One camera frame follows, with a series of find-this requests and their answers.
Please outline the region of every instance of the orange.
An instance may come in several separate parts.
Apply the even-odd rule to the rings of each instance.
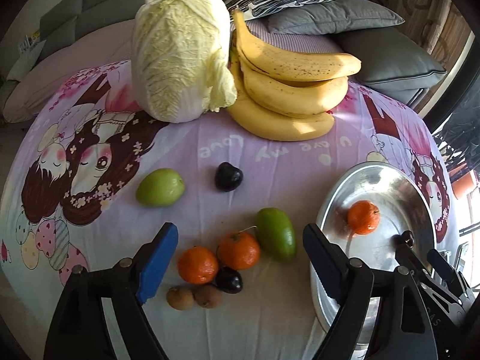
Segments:
[[[380,211],[372,202],[359,200],[350,207],[347,222],[354,233],[370,234],[380,222]]]
[[[217,250],[226,266],[239,270],[253,267],[260,259],[260,245],[251,234],[240,231],[224,237]]]
[[[178,259],[178,273],[188,283],[205,284],[212,281],[218,272],[218,260],[212,251],[195,246]]]

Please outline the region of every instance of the silver oval plate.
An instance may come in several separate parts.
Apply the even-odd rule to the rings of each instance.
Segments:
[[[368,235],[352,235],[347,225],[348,209],[359,200],[373,202],[380,211],[380,223]],[[392,236],[410,230],[415,238],[413,251],[430,268],[427,252],[436,246],[430,209],[409,177],[388,163],[365,162],[349,169],[327,195],[318,213],[317,225],[347,257],[359,257],[370,268],[385,271],[393,271],[398,266]],[[339,306],[325,293],[313,266],[310,266],[310,285],[317,318],[327,332]],[[370,300],[357,350],[368,346],[378,304],[379,298]]]

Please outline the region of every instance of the cartoon eye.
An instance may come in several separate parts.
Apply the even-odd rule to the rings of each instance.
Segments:
[[[105,156],[102,156],[97,161],[97,169],[104,170],[109,165],[109,159]]]

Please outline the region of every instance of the curtain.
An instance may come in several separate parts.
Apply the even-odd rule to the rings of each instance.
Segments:
[[[450,71],[460,56],[470,28],[451,0],[371,0],[405,19],[397,29]],[[415,108],[419,112],[441,82],[430,88]]]

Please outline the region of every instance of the pink blanket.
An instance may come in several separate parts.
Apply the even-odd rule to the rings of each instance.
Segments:
[[[430,205],[439,249],[455,250],[452,188],[422,120],[354,83],[333,115],[327,135],[305,142],[258,138],[225,111],[173,125],[138,107],[129,61],[81,71],[42,110],[13,163],[0,208],[1,267],[48,328],[73,266],[109,268],[170,221],[179,230],[178,250],[145,311],[172,358],[177,352],[196,359],[311,357],[321,330],[301,247],[292,264],[263,256],[244,271],[243,292],[227,296],[221,310],[198,307],[179,316],[164,298],[169,286],[182,283],[180,253],[200,244],[214,251],[220,237],[251,226],[263,207],[284,210],[301,245],[302,230],[315,221],[329,189],[364,161],[389,162],[414,180]],[[224,161],[244,172],[230,193],[214,186]],[[161,167],[176,169],[186,192],[170,207],[143,207],[134,197],[138,183]],[[211,345],[230,331],[228,345]]]

